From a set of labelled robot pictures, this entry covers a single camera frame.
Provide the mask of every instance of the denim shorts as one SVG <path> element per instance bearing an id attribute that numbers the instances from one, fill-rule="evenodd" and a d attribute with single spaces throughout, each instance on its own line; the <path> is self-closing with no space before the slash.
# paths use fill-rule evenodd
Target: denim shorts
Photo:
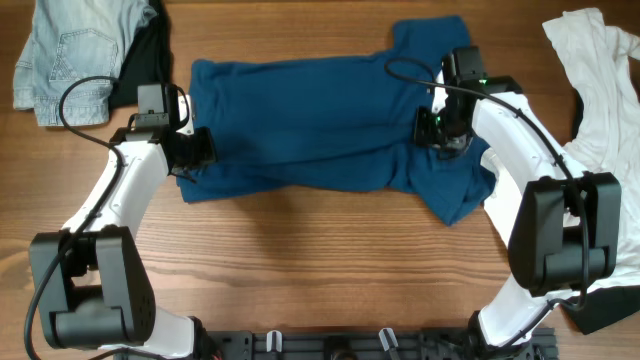
<path id="1" fill-rule="evenodd" d="M 88 76 L 117 78 L 136 32 L 156 15 L 148 0 L 36 0 L 33 28 L 16 64 L 13 107 L 33 108 L 40 126 L 61 126 L 62 93 Z M 65 101 L 67 122 L 107 122 L 111 88 L 108 80 L 78 86 Z"/>

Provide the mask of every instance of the table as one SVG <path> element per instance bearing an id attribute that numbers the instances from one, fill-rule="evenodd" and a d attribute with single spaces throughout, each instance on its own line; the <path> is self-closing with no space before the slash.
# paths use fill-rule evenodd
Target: table
<path id="1" fill-rule="evenodd" d="M 598 6 L 609 24 L 640 33 L 640 3 L 560 0 L 425 2 L 167 2 L 174 82 L 185 89 L 198 58 L 266 62 L 369 54 L 390 46 L 399 20 L 460 14 L 492 75 L 513 76 L 560 143 L 570 139 L 572 89 L 541 24 L 563 10 Z M 0 359 L 24 359 L 24 314 L 33 294 L 27 249 L 80 207 L 106 151 L 12 109 L 13 66 L 33 5 L 0 1 Z M 637 67 L 633 75 L 637 77 Z M 103 139 L 135 108 L 86 129 Z M 290 187 L 188 205 L 174 180 L 153 198 L 137 238 L 157 303 L 195 315 L 209 330 L 377 330 L 464 326 L 509 274 L 506 251 L 477 209 L 447 228 L 416 196 Z M 588 337 L 555 311 L 545 322 L 562 359 L 632 359 L 640 317 Z M 35 344 L 53 351 L 36 319 Z"/>

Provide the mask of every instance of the wooden table surface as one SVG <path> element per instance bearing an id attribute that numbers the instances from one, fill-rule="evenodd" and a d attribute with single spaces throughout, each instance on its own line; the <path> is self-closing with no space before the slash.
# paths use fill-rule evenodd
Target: wooden table surface
<path id="1" fill-rule="evenodd" d="M 460 14 L 490 74 L 512 75 L 558 141 L 569 139 L 571 87 L 542 22 L 598 6 L 607 23 L 640 33 L 634 1 L 428 1 L 188 3 L 169 1 L 174 82 L 189 86 L 198 58 L 265 62 L 369 54 L 390 44 L 400 19 Z M 24 314 L 33 294 L 27 248 L 80 207 L 102 172 L 103 148 L 39 128 L 12 109 L 14 64 L 33 5 L 0 1 L 0 359 L 24 359 Z M 134 108 L 87 131 L 107 139 Z M 412 195 L 302 187 L 188 205 L 174 180 L 153 198 L 137 245 L 160 306 L 199 317 L 209 330 L 397 330 L 464 326 L 509 274 L 506 252 L 479 208 L 453 227 Z M 583 336 L 561 311 L 562 359 L 637 359 L 640 316 Z M 36 319 L 44 358 L 52 351 Z"/>

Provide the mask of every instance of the robotic arm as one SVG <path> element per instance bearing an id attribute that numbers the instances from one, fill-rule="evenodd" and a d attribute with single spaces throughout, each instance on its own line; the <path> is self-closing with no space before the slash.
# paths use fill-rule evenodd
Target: robotic arm
<path id="1" fill-rule="evenodd" d="M 496 298 L 473 314 L 467 329 L 431 329 L 398 337 L 388 328 L 377 335 L 207 333 L 197 319 L 157 308 L 135 248 L 135 234 L 167 175 L 176 168 L 212 163 L 215 151 L 207 130 L 194 130 L 191 123 L 180 125 L 179 114 L 188 114 L 189 97 L 179 99 L 171 85 L 151 85 L 139 89 L 136 126 L 118 129 L 111 139 L 126 162 L 117 186 L 100 216 L 56 268 L 40 300 L 49 345 L 132 348 L 135 351 L 129 356 L 217 360 L 528 359 L 540 352 L 544 346 L 536 336 L 553 338 L 553 333 L 536 335 L 533 329 L 559 303 L 552 300 L 569 298 L 576 289 L 586 289 L 613 272 L 620 185 L 610 173 L 587 173 L 566 154 L 535 118 L 513 79 L 487 76 L 477 48 L 456 49 L 448 55 L 440 80 L 436 85 L 444 83 L 448 88 L 436 89 L 433 108 L 417 110 L 415 144 L 455 155 L 464 152 L 477 135 L 495 150 L 523 195 L 508 249 L 512 275 Z M 494 98 L 511 107 L 497 104 Z M 545 139 L 522 120 L 523 115 Z M 558 166 L 549 145 L 560 154 L 566 169 Z M 63 230 L 41 233 L 33 240 L 30 261 L 36 286 L 107 188 L 115 167 L 112 152 L 98 184 Z M 581 201 L 572 197 L 574 189 Z M 580 215 L 579 205 L 586 223 L 565 227 L 563 217 L 567 212 Z M 584 251 L 583 235 L 588 240 Z M 100 271 L 102 284 L 74 286 L 71 278 L 87 268 Z"/>

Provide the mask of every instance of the pile of clothing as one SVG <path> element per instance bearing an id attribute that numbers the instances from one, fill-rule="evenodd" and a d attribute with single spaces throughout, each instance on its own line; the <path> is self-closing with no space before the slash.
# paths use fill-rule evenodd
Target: pile of clothing
<path id="1" fill-rule="evenodd" d="M 58 103 L 75 81 L 102 75 L 65 102 L 71 125 L 109 120 L 109 110 L 137 103 L 140 84 L 171 76 L 169 19 L 160 0 L 37 0 L 33 27 L 13 78 L 13 107 L 33 109 L 38 125 L 62 126 Z"/>

